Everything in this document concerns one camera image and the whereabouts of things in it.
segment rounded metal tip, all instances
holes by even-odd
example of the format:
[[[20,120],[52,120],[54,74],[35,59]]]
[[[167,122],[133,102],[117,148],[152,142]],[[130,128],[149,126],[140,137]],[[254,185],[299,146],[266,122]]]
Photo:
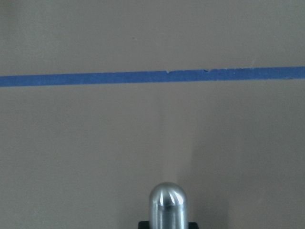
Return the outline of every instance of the rounded metal tip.
[[[150,229],[187,229],[187,199],[182,188],[166,182],[157,185],[150,198]]]

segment gray surface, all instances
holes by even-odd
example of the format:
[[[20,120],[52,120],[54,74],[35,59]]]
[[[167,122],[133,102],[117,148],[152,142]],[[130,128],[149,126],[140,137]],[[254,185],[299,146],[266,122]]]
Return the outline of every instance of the gray surface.
[[[203,229],[304,228],[304,87],[1,88],[1,227],[135,229],[173,181]]]
[[[0,0],[0,75],[305,64],[303,0]]]

